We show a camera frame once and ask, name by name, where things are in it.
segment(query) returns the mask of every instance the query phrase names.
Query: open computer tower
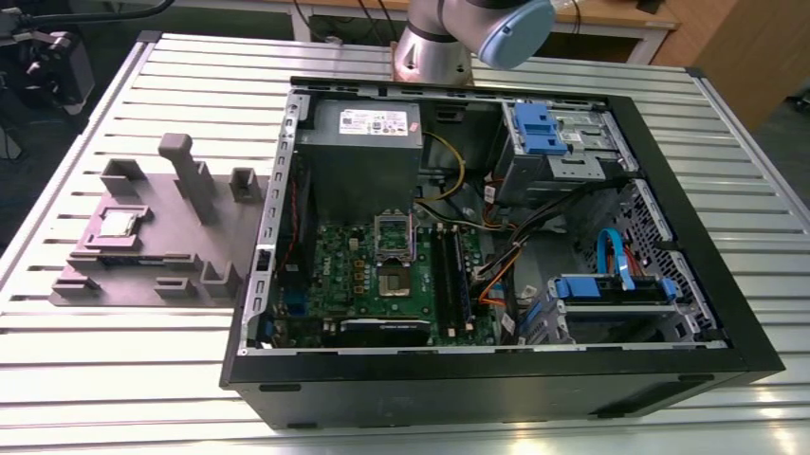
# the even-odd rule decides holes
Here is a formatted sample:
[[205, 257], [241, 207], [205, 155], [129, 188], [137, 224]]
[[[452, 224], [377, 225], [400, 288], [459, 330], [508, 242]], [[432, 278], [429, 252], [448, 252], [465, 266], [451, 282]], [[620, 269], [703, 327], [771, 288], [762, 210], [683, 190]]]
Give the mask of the open computer tower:
[[628, 417], [783, 369], [630, 98], [293, 79], [221, 386], [272, 428]]

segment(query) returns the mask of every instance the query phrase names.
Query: motherboard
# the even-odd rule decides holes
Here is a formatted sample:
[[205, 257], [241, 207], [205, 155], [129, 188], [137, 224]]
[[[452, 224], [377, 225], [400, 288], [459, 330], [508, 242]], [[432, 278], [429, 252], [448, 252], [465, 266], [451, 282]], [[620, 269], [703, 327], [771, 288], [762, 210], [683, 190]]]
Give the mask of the motherboard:
[[281, 291], [287, 316], [268, 321], [283, 334], [277, 344], [493, 345], [493, 314], [485, 306], [473, 314], [460, 286], [483, 260], [479, 234], [397, 227], [395, 215], [383, 216], [375, 224], [319, 226], [311, 287]]

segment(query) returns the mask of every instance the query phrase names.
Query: ram slot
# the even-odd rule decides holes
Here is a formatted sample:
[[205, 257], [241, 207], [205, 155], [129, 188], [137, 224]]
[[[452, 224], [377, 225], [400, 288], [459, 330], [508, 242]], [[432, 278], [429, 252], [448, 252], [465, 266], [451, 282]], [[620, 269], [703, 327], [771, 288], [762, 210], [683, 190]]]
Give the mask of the ram slot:
[[457, 324], [453, 322], [449, 256], [445, 254], [445, 232], [441, 227], [429, 234], [429, 268], [435, 293], [435, 320], [439, 333], [453, 337]]
[[464, 265], [464, 248], [460, 243], [460, 233], [457, 226], [453, 226], [453, 231], [448, 234], [448, 242], [453, 249], [453, 282], [457, 284], [455, 293], [457, 295], [457, 307], [460, 308], [460, 321], [464, 330], [472, 330], [472, 305], [469, 303], [469, 284], [467, 282], [467, 268]]
[[461, 301], [461, 282], [457, 280], [459, 267], [460, 272], [464, 271], [464, 262], [457, 262], [455, 256], [455, 236], [456, 233], [445, 231], [443, 236], [443, 247], [444, 261], [447, 262], [447, 282], [449, 289], [449, 296], [447, 304], [449, 305], [451, 321], [453, 322], [455, 333], [464, 329], [464, 312], [463, 312], [463, 301]]

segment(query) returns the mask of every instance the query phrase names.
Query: metal chassis frame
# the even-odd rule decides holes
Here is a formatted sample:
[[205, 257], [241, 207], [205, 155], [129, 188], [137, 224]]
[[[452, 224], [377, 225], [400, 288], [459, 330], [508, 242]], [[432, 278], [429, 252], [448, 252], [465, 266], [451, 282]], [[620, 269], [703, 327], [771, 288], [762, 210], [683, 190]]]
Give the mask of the metal chassis frame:
[[[564, 97], [574, 100], [602, 100], [612, 111], [618, 128], [624, 134], [627, 147], [634, 152], [650, 189], [675, 235], [678, 249], [686, 252], [691, 267], [712, 304], [714, 314], [723, 325], [720, 337], [731, 347], [695, 351], [586, 351], [586, 352], [520, 352], [505, 350], [496, 355], [247, 355], [243, 322], [251, 319], [240, 305], [233, 312], [229, 343], [225, 352], [221, 387], [241, 389], [251, 384], [289, 384], [308, 381], [364, 381], [369, 371], [376, 380], [440, 380], [513, 376], [578, 376], [592, 374], [674, 373], [683, 377], [710, 375], [716, 385], [723, 377], [726, 385], [742, 385], [783, 370], [782, 362], [766, 337], [748, 303], [724, 266], [698, 214], [675, 179], [666, 158], [650, 134], [634, 101], [626, 97], [598, 94], [570, 94], [546, 91], [524, 91], [492, 88], [463, 88], [437, 85], [416, 86], [396, 82], [357, 82], [293, 78], [292, 84], [307, 86], [293, 91], [293, 96], [329, 91], [333, 97], [356, 96], [385, 98], [407, 96], [419, 98], [421, 89], [439, 90], [448, 99], [475, 100], [495, 96], [519, 100], [531, 96]], [[283, 149], [292, 140], [297, 115], [288, 115], [280, 133], [277, 157], [291, 154]], [[259, 237], [257, 247], [267, 248], [265, 237]], [[680, 394], [676, 400], [700, 392], [695, 388]], [[642, 415], [668, 405], [664, 399], [634, 415]]]

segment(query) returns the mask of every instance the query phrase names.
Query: yellow cable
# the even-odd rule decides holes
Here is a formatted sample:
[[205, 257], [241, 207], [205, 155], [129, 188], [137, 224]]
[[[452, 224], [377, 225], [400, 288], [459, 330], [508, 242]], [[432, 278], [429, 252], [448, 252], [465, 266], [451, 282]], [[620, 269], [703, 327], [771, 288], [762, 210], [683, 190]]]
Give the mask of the yellow cable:
[[425, 135], [428, 135], [429, 137], [432, 137], [439, 142], [441, 142], [444, 147], [447, 147], [447, 149], [453, 153], [455, 159], [457, 160], [457, 181], [455, 182], [453, 187], [449, 188], [447, 191], [444, 191], [437, 196], [416, 198], [416, 202], [432, 202], [432, 201], [440, 201], [447, 196], [449, 196], [464, 183], [464, 158], [461, 158], [460, 153], [457, 152], [455, 147], [441, 136], [439, 136], [436, 133], [431, 133], [429, 131], [423, 131], [423, 133]]

